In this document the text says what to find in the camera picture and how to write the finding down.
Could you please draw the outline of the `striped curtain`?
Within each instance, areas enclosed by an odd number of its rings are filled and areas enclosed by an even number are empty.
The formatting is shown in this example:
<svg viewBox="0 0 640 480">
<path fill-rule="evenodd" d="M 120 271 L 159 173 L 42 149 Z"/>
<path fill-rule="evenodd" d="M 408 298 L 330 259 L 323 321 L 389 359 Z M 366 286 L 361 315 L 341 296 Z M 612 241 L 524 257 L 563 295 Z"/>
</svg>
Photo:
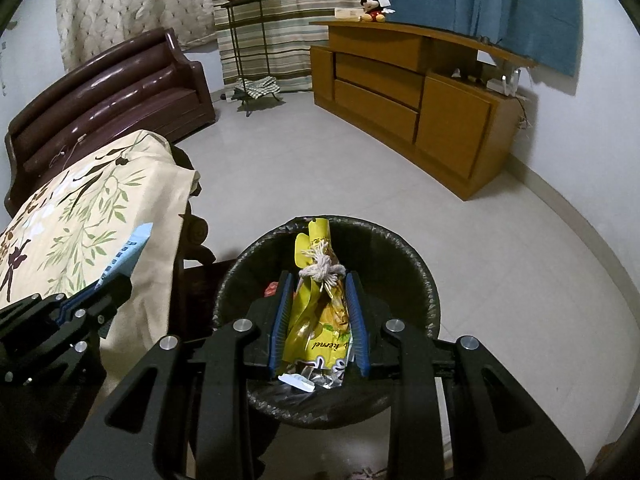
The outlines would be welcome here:
<svg viewBox="0 0 640 480">
<path fill-rule="evenodd" d="M 309 49 L 324 46 L 328 30 L 320 21 L 334 18 L 335 8 L 356 8 L 359 0 L 260 0 L 233 9 L 232 35 L 227 0 L 213 0 L 216 39 L 224 91 L 240 77 L 272 75 L 285 92 L 311 88 Z"/>
</svg>

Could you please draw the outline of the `black trash bin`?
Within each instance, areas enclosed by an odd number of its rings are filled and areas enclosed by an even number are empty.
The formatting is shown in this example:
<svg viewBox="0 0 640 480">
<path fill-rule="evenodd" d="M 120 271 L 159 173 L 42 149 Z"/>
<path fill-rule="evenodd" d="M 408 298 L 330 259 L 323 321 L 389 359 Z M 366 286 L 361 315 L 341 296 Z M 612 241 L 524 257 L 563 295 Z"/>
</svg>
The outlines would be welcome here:
<svg viewBox="0 0 640 480">
<path fill-rule="evenodd" d="M 331 242 L 338 261 L 358 274 L 368 299 L 385 302 L 392 318 L 437 338 L 440 302 L 431 271 L 401 236 L 376 223 L 328 214 Z M 270 282 L 284 271 L 297 273 L 294 242 L 313 218 L 296 217 L 277 226 L 245 248 L 220 282 L 213 324 L 216 328 L 247 315 L 250 304 L 264 296 Z M 372 370 L 367 378 L 355 364 L 347 367 L 343 385 L 303 393 L 277 379 L 247 384 L 248 405 L 279 422 L 303 429 L 335 429 L 363 422 L 385 411 L 393 401 L 390 374 Z"/>
</svg>

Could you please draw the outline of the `beige patterned curtain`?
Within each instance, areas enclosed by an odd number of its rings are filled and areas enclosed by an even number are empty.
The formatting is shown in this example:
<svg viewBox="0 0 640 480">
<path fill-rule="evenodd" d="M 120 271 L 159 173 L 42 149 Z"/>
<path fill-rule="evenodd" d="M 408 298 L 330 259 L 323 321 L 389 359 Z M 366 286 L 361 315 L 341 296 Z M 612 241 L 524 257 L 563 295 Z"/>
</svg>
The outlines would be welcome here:
<svg viewBox="0 0 640 480">
<path fill-rule="evenodd" d="M 157 28 L 172 29 L 183 47 L 208 44 L 215 39 L 213 7 L 214 0 L 56 0 L 64 68 Z"/>
</svg>

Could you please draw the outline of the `yellow snack bag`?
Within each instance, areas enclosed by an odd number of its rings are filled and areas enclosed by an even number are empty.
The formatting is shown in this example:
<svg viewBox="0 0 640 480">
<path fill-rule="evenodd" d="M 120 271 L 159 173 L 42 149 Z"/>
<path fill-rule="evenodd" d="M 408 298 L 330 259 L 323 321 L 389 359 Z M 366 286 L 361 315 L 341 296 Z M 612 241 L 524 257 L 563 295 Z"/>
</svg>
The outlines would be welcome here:
<svg viewBox="0 0 640 480">
<path fill-rule="evenodd" d="M 278 379 L 302 393 L 337 388 L 348 364 L 352 331 L 346 269 L 332 248 L 329 220 L 309 221 L 296 236 L 294 249 L 298 282 Z"/>
</svg>

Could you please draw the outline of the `mickey mouse plush toy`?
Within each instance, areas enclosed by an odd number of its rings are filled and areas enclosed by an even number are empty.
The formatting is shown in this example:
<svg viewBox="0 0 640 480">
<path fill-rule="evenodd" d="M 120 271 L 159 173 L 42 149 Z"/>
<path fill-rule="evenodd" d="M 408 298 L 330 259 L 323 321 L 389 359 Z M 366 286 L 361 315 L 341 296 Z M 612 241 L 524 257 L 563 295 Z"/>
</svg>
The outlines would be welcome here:
<svg viewBox="0 0 640 480">
<path fill-rule="evenodd" d="M 385 21 L 385 14 L 381 3 L 378 0 L 360 0 L 362 12 L 360 21 L 382 23 Z"/>
</svg>

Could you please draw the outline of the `floral beige tablecloth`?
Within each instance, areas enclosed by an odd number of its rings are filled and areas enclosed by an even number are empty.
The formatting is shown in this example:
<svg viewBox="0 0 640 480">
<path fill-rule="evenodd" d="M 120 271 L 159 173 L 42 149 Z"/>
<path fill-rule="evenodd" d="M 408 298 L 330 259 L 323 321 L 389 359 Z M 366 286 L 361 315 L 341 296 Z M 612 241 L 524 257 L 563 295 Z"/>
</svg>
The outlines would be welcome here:
<svg viewBox="0 0 640 480">
<path fill-rule="evenodd" d="M 148 130 L 75 162 L 37 188 L 2 231 L 2 306 L 30 294 L 79 292 L 101 276 L 135 228 L 149 223 L 131 297 L 101 342 L 105 383 L 116 386 L 167 332 L 183 215 L 198 180 Z"/>
</svg>

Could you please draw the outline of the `blue hanging cloth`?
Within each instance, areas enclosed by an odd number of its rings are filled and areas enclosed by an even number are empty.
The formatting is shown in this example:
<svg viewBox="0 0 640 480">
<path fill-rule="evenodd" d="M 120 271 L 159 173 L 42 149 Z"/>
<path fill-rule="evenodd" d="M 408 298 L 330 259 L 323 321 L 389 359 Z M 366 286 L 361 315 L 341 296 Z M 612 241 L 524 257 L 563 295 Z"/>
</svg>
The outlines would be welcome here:
<svg viewBox="0 0 640 480">
<path fill-rule="evenodd" d="M 397 23 L 485 39 L 574 76 L 582 0 L 390 0 Z"/>
</svg>

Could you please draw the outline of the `light blue sachet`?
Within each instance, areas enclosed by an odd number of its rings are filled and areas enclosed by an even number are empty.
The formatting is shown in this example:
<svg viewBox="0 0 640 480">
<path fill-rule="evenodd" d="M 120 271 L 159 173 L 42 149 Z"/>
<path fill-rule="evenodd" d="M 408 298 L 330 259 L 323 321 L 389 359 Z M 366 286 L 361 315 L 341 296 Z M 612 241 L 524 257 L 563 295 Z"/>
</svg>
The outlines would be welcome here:
<svg viewBox="0 0 640 480">
<path fill-rule="evenodd" d="M 152 222 L 146 222 L 137 226 L 122 248 L 114 255 L 111 262 L 105 267 L 100 278 L 96 281 L 95 290 L 113 281 L 119 275 L 130 278 L 139 258 L 149 241 L 153 229 Z"/>
</svg>

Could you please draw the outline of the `beige tissue box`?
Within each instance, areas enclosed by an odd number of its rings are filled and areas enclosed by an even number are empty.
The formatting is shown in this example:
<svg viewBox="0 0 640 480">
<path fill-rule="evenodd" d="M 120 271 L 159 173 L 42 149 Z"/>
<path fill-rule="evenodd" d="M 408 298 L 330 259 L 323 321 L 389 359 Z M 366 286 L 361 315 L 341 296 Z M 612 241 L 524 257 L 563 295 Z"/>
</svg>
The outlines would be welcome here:
<svg viewBox="0 0 640 480">
<path fill-rule="evenodd" d="M 359 22 L 362 15 L 361 8 L 335 8 L 334 18 L 339 21 Z"/>
</svg>

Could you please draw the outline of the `wooden tv cabinet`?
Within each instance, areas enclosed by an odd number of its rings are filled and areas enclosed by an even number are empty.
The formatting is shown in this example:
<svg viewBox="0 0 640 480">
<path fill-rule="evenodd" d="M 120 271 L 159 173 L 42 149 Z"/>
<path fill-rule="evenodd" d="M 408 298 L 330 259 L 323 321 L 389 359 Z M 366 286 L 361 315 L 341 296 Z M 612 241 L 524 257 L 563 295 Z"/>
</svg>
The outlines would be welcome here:
<svg viewBox="0 0 640 480">
<path fill-rule="evenodd" d="M 500 174 L 526 116 L 486 88 L 534 66 L 503 48 L 427 27 L 328 21 L 310 49 L 314 102 L 369 133 L 462 200 Z"/>
</svg>

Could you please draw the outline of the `dark brown leather sofa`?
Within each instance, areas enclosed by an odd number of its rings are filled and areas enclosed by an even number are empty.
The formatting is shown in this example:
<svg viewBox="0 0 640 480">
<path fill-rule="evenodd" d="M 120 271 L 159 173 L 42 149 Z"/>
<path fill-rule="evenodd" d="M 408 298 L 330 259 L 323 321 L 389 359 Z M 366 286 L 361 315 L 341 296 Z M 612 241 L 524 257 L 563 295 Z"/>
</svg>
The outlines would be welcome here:
<svg viewBox="0 0 640 480">
<path fill-rule="evenodd" d="M 4 143 L 14 216 L 37 188 L 98 148 L 139 129 L 176 143 L 216 112 L 201 63 L 157 28 L 98 54 L 36 96 L 10 122 Z"/>
</svg>

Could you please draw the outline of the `striped cloth on stand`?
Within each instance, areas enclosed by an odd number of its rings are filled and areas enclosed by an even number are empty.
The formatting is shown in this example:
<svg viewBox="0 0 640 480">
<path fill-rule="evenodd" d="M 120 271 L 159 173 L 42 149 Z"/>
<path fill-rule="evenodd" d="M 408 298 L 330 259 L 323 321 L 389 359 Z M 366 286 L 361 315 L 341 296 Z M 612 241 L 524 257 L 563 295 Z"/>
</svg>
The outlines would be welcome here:
<svg viewBox="0 0 640 480">
<path fill-rule="evenodd" d="M 277 79 L 265 76 L 260 79 L 240 78 L 233 89 L 233 99 L 240 101 L 257 100 L 263 96 L 276 96 L 281 91 Z"/>
</svg>

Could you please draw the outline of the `white router on cabinet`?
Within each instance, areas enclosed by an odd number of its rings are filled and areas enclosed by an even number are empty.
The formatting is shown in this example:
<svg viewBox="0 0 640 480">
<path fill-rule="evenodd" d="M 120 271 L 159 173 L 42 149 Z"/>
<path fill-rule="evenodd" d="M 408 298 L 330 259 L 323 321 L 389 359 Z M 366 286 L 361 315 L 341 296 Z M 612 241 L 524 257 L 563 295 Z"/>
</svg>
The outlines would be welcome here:
<svg viewBox="0 0 640 480">
<path fill-rule="evenodd" d="M 516 96 L 520 85 L 521 70 L 517 68 L 510 74 L 501 75 L 499 78 L 490 78 L 486 82 L 486 88 L 504 96 Z"/>
</svg>

